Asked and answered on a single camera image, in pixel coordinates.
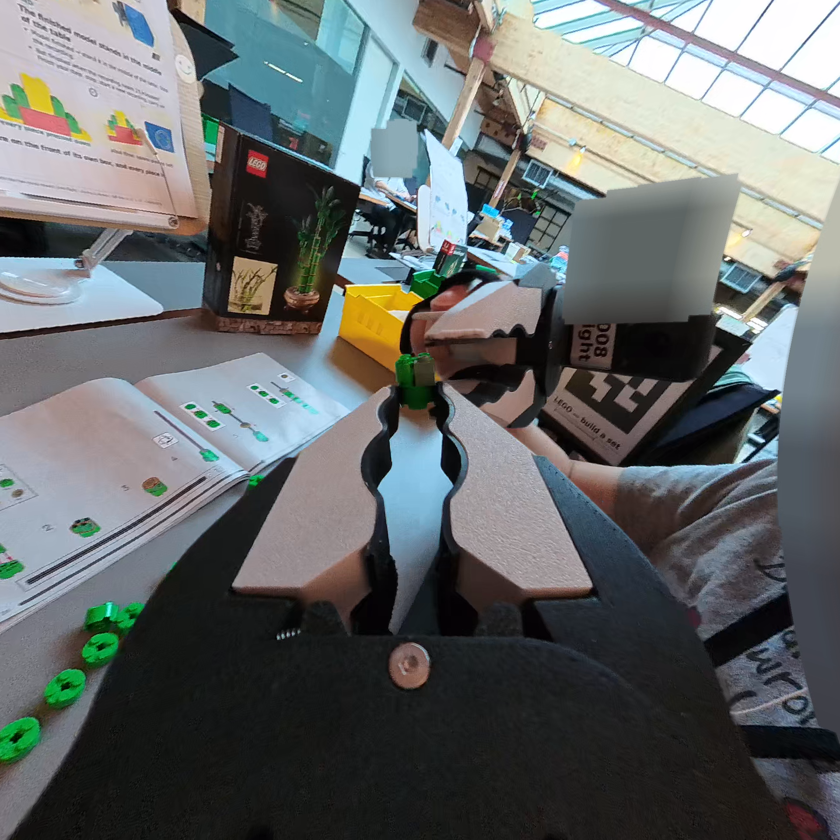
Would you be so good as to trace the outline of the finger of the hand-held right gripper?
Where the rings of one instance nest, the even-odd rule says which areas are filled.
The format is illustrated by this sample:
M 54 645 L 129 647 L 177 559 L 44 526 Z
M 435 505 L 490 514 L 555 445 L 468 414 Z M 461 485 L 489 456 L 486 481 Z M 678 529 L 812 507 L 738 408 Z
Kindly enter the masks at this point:
M 512 280 L 484 281 L 476 291 L 432 323 L 425 320 L 424 338 L 483 340 L 533 337 L 550 318 L 557 287 L 528 287 Z
M 425 339 L 425 351 L 433 360 L 436 377 L 441 382 L 477 379 L 481 382 L 502 381 L 509 373 L 502 369 L 533 371 L 535 378 L 544 376 L 547 354 L 534 337 L 495 337 L 470 341 Z

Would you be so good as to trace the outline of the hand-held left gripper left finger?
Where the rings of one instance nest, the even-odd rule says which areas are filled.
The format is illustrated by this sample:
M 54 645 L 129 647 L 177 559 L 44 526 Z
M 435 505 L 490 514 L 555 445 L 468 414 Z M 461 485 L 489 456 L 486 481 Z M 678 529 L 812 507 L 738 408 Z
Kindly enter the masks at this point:
M 359 634 L 389 634 L 397 590 L 379 486 L 392 468 L 397 388 L 301 451 L 233 581 L 240 595 L 332 604 Z

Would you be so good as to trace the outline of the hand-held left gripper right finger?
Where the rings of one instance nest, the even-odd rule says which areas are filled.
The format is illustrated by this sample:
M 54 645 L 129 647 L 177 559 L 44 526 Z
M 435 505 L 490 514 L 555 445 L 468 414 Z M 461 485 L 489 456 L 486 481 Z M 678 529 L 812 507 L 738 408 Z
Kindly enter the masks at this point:
M 537 604 L 593 583 L 534 455 L 452 385 L 431 414 L 450 482 L 428 576 L 441 636 L 549 636 Z

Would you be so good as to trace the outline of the green brick assembly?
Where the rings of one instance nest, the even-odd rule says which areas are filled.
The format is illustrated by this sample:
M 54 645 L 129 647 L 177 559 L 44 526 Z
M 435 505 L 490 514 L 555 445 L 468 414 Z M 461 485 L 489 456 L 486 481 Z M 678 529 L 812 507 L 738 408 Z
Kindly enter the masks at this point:
M 413 383 L 414 354 L 404 353 L 395 362 L 395 379 L 400 389 L 400 403 L 412 410 L 424 410 L 434 400 L 437 382 L 434 387 L 415 387 Z

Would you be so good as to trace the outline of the person's right hand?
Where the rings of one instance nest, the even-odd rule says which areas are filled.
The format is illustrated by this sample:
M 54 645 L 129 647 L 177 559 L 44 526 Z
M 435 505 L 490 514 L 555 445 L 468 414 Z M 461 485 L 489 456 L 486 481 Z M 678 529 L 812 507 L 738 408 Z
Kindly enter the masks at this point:
M 427 322 L 432 323 L 439 320 L 443 314 L 455 308 L 460 302 L 482 286 L 483 283 L 483 280 L 472 279 L 454 283 L 445 289 L 441 288 L 438 293 L 428 299 L 429 314 L 427 315 Z

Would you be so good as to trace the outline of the small black box red label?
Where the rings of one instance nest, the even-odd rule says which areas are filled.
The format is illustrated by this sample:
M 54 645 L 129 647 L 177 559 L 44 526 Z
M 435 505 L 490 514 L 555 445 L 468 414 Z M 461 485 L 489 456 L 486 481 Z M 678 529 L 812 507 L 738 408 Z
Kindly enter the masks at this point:
M 459 273 L 466 262 L 468 246 L 445 238 L 435 257 L 433 271 L 436 277 L 448 279 Z

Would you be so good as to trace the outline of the yellow plastic bin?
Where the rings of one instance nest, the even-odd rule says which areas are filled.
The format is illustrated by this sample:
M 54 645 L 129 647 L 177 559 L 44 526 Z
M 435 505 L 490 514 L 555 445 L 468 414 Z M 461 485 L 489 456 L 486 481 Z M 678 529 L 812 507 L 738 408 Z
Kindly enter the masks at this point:
M 339 337 L 393 375 L 407 313 L 421 300 L 396 284 L 348 285 Z

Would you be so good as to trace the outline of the background instruction sheet stand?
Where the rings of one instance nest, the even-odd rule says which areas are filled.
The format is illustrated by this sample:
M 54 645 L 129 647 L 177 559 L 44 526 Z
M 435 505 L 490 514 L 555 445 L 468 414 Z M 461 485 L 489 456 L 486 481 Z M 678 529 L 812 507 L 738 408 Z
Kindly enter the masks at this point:
M 469 211 L 462 161 L 428 130 L 423 132 L 429 160 L 427 184 L 416 202 L 416 236 L 425 253 L 438 252 L 445 241 L 466 245 Z

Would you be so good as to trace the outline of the open instruction booklet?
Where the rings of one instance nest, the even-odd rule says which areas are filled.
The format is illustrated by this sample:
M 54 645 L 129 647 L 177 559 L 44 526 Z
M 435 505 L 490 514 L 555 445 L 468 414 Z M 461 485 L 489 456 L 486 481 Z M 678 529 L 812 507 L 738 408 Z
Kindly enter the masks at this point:
M 264 353 L 3 416 L 1 627 L 294 455 L 349 410 Z

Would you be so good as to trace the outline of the wooden pillar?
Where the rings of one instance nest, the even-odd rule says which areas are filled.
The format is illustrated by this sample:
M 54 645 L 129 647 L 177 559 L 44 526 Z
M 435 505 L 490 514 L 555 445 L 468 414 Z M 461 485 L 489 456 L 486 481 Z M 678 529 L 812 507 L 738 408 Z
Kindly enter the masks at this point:
M 476 146 L 480 128 L 485 119 L 485 114 L 481 110 L 483 106 L 477 102 L 486 84 L 490 85 L 490 100 L 493 100 L 496 92 L 495 78 L 488 64 L 477 56 L 471 57 L 463 86 L 442 139 L 443 146 L 451 154 L 456 154 L 460 146 L 464 144 L 470 148 Z

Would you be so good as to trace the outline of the black bamboo toy set box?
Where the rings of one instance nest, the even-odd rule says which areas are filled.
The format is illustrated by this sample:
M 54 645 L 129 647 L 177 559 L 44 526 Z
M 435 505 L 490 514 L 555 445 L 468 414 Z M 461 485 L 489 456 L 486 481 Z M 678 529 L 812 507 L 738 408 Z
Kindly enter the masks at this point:
M 221 123 L 203 308 L 222 333 L 321 332 L 360 185 Z

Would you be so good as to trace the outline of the scattered green round bricks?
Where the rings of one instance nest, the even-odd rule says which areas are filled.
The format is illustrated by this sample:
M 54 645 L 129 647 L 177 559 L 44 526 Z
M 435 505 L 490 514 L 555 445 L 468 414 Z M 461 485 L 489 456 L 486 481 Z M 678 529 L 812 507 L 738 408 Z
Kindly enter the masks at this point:
M 201 752 L 196 740 L 204 729 L 224 729 L 214 710 L 232 705 L 275 615 L 259 599 L 233 593 L 232 583 L 283 481 L 278 473 L 251 479 L 144 604 L 128 604 L 87 631 L 79 667 L 52 679 L 53 698 L 66 705 L 43 699 L 36 713 L 2 728 L 2 775 L 44 743 L 46 724 L 75 706 L 97 673 L 102 682 L 68 752 L 71 766 L 91 765 L 104 775 L 161 770 L 183 748 Z

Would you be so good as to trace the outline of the white stand base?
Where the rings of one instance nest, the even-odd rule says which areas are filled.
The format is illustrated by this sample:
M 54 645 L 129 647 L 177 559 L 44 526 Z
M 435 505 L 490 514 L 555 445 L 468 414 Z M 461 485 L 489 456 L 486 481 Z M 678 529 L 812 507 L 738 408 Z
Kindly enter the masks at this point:
M 2 337 L 161 315 L 158 301 L 103 265 L 130 234 L 107 228 L 75 259 L 2 257 Z

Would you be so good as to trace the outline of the dark folder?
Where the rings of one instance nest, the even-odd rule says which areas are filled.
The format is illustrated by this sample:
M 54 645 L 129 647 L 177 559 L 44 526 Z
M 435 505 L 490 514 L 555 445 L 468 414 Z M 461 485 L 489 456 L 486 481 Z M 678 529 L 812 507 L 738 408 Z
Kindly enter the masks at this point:
M 190 47 L 196 68 L 196 77 L 199 81 L 203 81 L 208 73 L 238 58 L 234 49 L 235 45 L 224 37 L 198 23 L 180 9 L 173 7 L 171 14 L 180 26 Z

